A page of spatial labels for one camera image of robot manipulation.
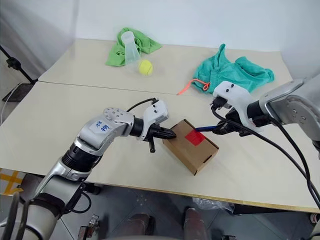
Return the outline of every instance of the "green towel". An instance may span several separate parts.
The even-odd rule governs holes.
[[[216,55],[203,61],[196,69],[194,79],[210,82],[206,91],[203,90],[202,83],[192,83],[201,92],[212,94],[222,81],[229,81],[252,92],[275,79],[272,70],[250,62],[245,56],[239,57],[235,63],[230,62],[225,56],[225,47],[225,44],[221,44]]]
[[[125,65],[125,45],[121,40],[121,35],[127,31],[133,32],[135,45],[140,55],[141,52],[150,54],[162,47],[161,44],[147,37],[142,32],[124,27],[116,36],[117,42],[109,52],[108,60],[105,63],[106,65],[117,67]]]

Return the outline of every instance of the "red sticker on box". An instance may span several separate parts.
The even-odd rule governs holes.
[[[195,146],[198,146],[203,140],[206,139],[206,137],[199,131],[196,130],[192,130],[191,132],[189,132],[185,138],[192,143]]]

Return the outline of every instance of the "orange string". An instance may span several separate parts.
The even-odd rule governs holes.
[[[190,86],[193,82],[199,82],[199,83],[203,84],[203,87],[202,87],[203,91],[207,91],[210,86],[210,82],[205,82],[205,81],[201,81],[200,79],[194,78],[194,79],[190,80],[188,82],[188,84],[184,87],[184,89],[182,89],[180,92],[178,92],[177,95],[181,95],[185,91],[187,91],[187,89],[190,88]]]

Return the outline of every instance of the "gray floor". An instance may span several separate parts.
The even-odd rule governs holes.
[[[27,175],[22,196],[28,199],[40,179]],[[98,215],[100,230],[92,239],[114,237],[119,225],[135,213],[148,213],[156,219],[155,235],[183,239],[182,218],[185,207],[196,207],[190,197],[143,191],[125,187],[104,186],[99,195],[90,194],[91,209],[83,214],[64,215],[54,230],[52,240],[77,239],[80,226],[86,226],[92,214]],[[0,221],[7,214],[11,197],[0,196]],[[76,209],[85,209],[88,201],[81,198]],[[307,237],[313,227],[308,214],[280,212],[235,216],[224,210],[200,210],[213,240],[221,234],[234,235],[237,240],[297,240]]]

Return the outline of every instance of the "tennis ball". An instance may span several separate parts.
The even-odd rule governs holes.
[[[154,67],[149,60],[142,60],[139,64],[139,73],[145,76],[149,76],[152,74]]]

